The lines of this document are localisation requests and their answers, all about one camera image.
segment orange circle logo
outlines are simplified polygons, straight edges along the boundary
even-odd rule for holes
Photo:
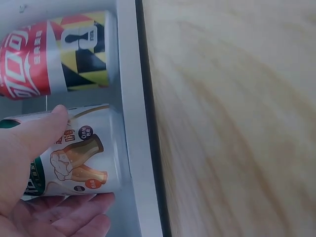
[[[89,189],[98,189],[101,187],[101,182],[96,179],[88,179],[85,182],[85,186]]]

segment green label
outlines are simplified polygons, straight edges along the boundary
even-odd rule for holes
[[[45,191],[45,173],[40,157],[31,162],[31,172],[25,195],[40,196]]]
[[[20,123],[13,119],[3,119],[0,121],[0,128],[12,128]],[[31,162],[31,172],[25,195],[40,196],[45,191],[45,173],[40,157]]]

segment red label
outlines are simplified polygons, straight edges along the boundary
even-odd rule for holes
[[[50,94],[46,23],[13,31],[2,41],[0,93],[14,100]]]
[[[89,179],[85,182],[85,186],[89,189],[98,189],[101,187],[101,182],[96,179]]]

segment yellow and black pattern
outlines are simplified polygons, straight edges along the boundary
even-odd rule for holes
[[[108,74],[106,68],[105,54],[105,12],[94,12],[71,17],[62,17],[51,20],[57,45],[60,49],[60,58],[68,91],[108,86]],[[71,33],[68,39],[62,39],[65,31]],[[80,40],[93,39],[96,41],[94,47],[82,48]],[[70,49],[65,44],[70,42]]]

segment wooden surface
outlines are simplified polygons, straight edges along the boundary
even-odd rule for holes
[[[316,236],[316,1],[143,3],[173,236]]]

